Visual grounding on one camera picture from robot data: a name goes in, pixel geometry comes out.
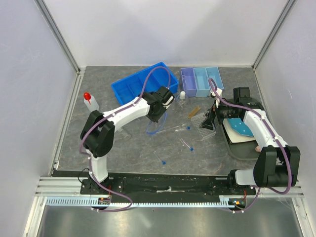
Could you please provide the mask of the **blue safety goggles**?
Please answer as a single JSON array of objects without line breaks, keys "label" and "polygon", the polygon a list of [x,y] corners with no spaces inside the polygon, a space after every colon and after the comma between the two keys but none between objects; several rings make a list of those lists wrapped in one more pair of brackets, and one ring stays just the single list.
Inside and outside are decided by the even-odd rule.
[{"label": "blue safety goggles", "polygon": [[164,126],[167,119],[167,113],[164,113],[158,122],[150,121],[146,128],[146,134],[155,135],[158,133]]}]

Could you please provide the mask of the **glass flask white stopper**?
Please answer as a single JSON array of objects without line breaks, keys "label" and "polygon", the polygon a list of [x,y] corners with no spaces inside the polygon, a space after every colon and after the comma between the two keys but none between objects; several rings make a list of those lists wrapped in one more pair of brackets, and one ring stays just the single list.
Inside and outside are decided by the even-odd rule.
[{"label": "glass flask white stopper", "polygon": [[185,91],[181,91],[175,98],[176,104],[180,108],[184,108],[189,104],[189,98]]}]

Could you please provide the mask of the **clear glass jar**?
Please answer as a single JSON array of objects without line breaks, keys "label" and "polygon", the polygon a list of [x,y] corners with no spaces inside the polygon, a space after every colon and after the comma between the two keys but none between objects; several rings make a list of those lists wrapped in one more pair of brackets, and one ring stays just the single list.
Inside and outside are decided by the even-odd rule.
[{"label": "clear glass jar", "polygon": [[122,131],[122,135],[123,135],[123,140],[124,141],[127,141],[127,140],[129,140],[131,138],[131,135],[125,130]]}]

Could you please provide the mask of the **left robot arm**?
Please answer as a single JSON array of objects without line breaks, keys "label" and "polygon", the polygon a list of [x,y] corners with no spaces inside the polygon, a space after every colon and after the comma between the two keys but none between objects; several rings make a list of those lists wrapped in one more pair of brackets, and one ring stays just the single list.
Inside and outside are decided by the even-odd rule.
[{"label": "left robot arm", "polygon": [[113,147],[115,133],[128,123],[147,117],[158,122],[174,101],[175,96],[165,86],[158,91],[141,92],[127,104],[107,112],[90,113],[81,132],[79,152],[88,156],[91,188],[97,194],[108,190],[107,154]]}]

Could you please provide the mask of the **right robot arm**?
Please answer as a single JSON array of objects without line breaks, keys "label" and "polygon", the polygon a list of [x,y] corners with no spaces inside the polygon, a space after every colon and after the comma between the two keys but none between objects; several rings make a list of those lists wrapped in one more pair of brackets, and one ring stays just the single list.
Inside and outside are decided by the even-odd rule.
[{"label": "right robot arm", "polygon": [[259,146],[259,156],[253,169],[232,170],[226,182],[227,191],[238,194],[244,186],[269,188],[284,195],[296,185],[300,150],[290,146],[278,135],[266,116],[262,104],[250,96],[248,87],[234,88],[233,101],[221,96],[220,89],[211,92],[214,104],[206,113],[202,126],[214,130],[214,120],[223,124],[226,119],[239,118],[253,134]]}]

